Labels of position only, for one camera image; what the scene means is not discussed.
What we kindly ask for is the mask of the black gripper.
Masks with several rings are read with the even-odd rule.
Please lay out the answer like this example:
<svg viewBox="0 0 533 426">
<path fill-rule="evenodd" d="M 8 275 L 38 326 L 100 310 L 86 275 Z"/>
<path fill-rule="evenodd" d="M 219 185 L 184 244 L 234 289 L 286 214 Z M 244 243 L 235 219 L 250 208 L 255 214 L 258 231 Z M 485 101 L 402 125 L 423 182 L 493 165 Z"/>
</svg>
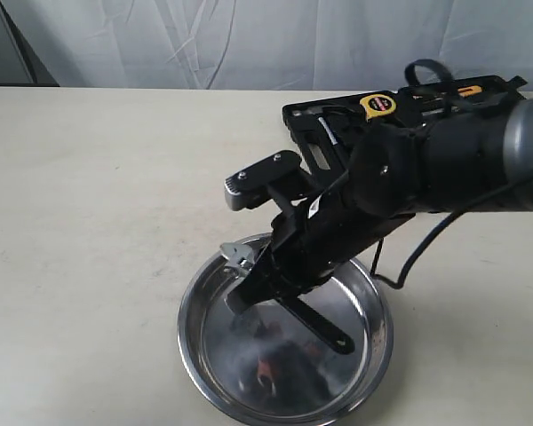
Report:
<svg viewBox="0 0 533 426">
<path fill-rule="evenodd" d="M 337 354 L 352 354 L 354 339 L 310 304 L 315 294 L 310 289 L 414 216 L 368 213 L 355 204 L 352 185 L 341 178 L 273 220 L 269 249 L 227 294 L 227 307 L 243 314 L 278 296 L 277 303 L 322 343 Z"/>
</svg>

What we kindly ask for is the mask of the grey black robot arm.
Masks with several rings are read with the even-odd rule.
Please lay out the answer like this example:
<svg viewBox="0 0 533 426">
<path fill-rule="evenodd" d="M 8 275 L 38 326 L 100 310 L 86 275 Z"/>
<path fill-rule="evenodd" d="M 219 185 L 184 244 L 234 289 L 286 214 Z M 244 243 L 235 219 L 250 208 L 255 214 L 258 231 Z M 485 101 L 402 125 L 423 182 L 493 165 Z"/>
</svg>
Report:
<svg viewBox="0 0 533 426">
<path fill-rule="evenodd" d="M 267 245 L 237 262 L 247 272 L 227 305 L 241 314 L 274 300 L 349 354 L 353 339 L 301 296 L 418 213 L 442 213 L 447 227 L 469 212 L 533 211 L 533 98 L 449 99 L 413 128 L 374 122 L 325 187 L 300 163 L 297 153 L 281 151 L 227 179 L 233 210 L 267 201 L 280 208 Z"/>
</svg>

